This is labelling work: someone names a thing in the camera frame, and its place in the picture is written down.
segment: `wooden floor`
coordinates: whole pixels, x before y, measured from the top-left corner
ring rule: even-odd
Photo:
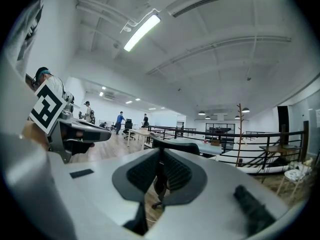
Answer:
[[[95,143],[94,147],[89,148],[86,153],[76,154],[72,156],[70,163],[81,163],[81,162],[90,162],[90,161],[99,161],[102,159],[109,159],[114,157],[122,157],[128,154],[140,151],[141,140],[138,140],[138,136],[135,136],[136,140],[130,141],[130,146],[127,146],[127,139],[124,139],[124,135],[116,135],[113,131],[112,136],[108,141],[102,141]],[[283,174],[276,175],[267,175],[263,176],[254,176],[254,178],[260,183],[263,180],[263,185],[272,190],[273,192],[277,192],[278,187],[283,178]],[[314,177],[310,177],[310,180],[299,187],[294,195],[294,199],[288,205],[291,207],[297,202],[308,197],[310,193],[311,186],[313,185]],[[288,202],[288,197],[292,193],[294,188],[293,184],[290,184],[286,191],[281,191],[279,193],[279,197],[282,198],[286,203]],[[162,208],[159,206],[157,209],[152,209],[151,205],[158,202],[158,195],[156,194],[153,184],[150,186],[149,190],[145,194],[145,211],[147,224],[150,227],[160,218],[163,213]]]

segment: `man in blue shirt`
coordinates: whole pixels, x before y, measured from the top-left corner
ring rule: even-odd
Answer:
[[[116,135],[119,135],[119,131],[120,131],[120,128],[121,128],[121,122],[122,120],[125,120],[125,118],[123,117],[123,112],[121,111],[120,112],[120,115],[118,115],[117,119],[116,119]]]

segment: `person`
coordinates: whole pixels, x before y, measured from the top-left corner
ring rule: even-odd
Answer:
[[[100,127],[102,127],[102,128],[106,128],[106,125],[107,125],[107,122],[102,122],[102,123],[100,123]]]
[[[118,117],[116,118],[116,135],[119,135],[119,131],[121,129],[121,122],[122,120],[125,120],[124,116],[123,116],[123,112],[121,111],[120,114],[118,115]]]
[[[61,79],[57,76],[52,75],[47,67],[40,67],[35,73],[34,78],[35,82],[40,86],[45,80],[47,80],[49,87],[51,87],[51,89],[54,90],[60,97],[62,97],[67,102],[74,102],[74,96],[70,92],[65,92],[65,86]]]
[[[88,123],[91,123],[91,121],[92,121],[91,107],[90,107],[90,102],[88,100],[85,102],[85,106],[86,106],[86,112],[83,117]]]
[[[144,114],[144,118],[143,118],[143,123],[142,123],[142,127],[141,128],[148,128],[148,117],[147,114]]]

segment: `cardboard box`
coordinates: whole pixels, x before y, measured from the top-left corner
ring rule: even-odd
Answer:
[[[220,140],[218,139],[211,140],[211,146],[220,146]]]

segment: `fluorescent light fixture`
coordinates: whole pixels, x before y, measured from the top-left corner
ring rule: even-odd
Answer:
[[[143,23],[141,27],[133,34],[133,36],[131,36],[123,49],[125,49],[127,52],[130,52],[136,43],[138,43],[139,40],[160,21],[161,20],[155,14],[148,18],[147,21]]]
[[[248,113],[250,112],[249,108],[245,107],[244,109],[242,109],[242,113]]]

